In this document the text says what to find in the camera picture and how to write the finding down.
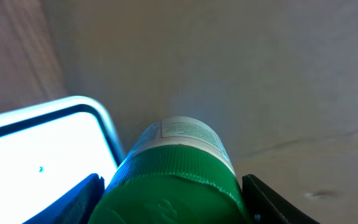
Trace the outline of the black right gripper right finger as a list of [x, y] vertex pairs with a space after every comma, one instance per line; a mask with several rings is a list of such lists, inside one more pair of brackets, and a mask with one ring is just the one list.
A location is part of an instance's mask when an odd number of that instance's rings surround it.
[[254, 223], [319, 224], [253, 174], [242, 177], [242, 198]]

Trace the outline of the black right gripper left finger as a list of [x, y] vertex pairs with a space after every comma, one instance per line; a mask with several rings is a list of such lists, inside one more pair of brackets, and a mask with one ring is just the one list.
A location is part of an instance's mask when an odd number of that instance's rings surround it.
[[104, 191], [104, 179], [98, 174], [90, 174], [25, 224], [87, 223]]

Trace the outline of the green lid white jar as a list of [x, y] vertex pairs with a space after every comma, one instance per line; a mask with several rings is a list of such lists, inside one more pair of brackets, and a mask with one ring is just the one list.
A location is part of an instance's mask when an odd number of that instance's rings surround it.
[[250, 223], [218, 135], [186, 116], [150, 125], [118, 167], [90, 223]]

